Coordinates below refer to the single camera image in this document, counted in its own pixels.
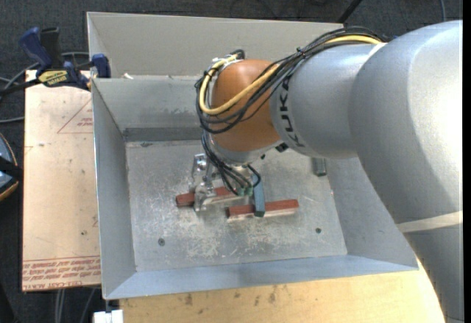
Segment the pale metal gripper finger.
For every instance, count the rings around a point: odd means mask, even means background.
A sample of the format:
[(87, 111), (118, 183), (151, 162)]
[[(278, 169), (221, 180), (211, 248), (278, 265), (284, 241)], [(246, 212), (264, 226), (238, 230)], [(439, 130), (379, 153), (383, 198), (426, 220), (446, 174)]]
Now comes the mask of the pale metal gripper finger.
[(198, 186), (205, 182), (207, 166), (208, 160), (205, 153), (194, 156), (191, 169), (192, 182), (189, 185), (189, 191), (195, 191)]
[(194, 211), (205, 210), (206, 207), (217, 201), (225, 194), (225, 187), (214, 187), (212, 184), (202, 183), (195, 188)]

